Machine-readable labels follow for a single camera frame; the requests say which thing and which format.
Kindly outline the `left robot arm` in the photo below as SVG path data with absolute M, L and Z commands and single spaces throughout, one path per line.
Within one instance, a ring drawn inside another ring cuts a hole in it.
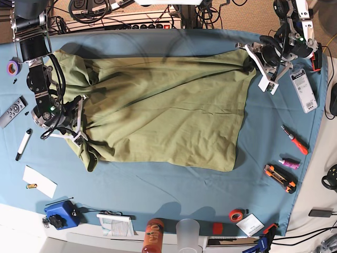
M 258 43 L 236 44 L 251 52 L 255 67 L 266 74 L 266 83 L 275 84 L 281 77 L 280 67 L 291 66 L 294 59 L 309 59 L 313 71 L 322 67 L 322 45 L 313 29 L 313 10 L 307 1 L 274 1 L 273 8 L 280 20 L 274 36 L 261 35 Z

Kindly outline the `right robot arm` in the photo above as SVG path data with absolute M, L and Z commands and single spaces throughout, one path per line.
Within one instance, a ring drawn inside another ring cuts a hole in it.
M 47 1 L 13 1 L 11 28 L 15 48 L 20 51 L 12 61 L 28 64 L 27 86 L 34 93 L 36 106 L 32 117 L 46 131 L 41 139 L 70 139 L 80 146 L 87 141 L 81 129 L 84 95 L 65 103 L 66 80 L 61 66 L 52 53 L 48 31 Z

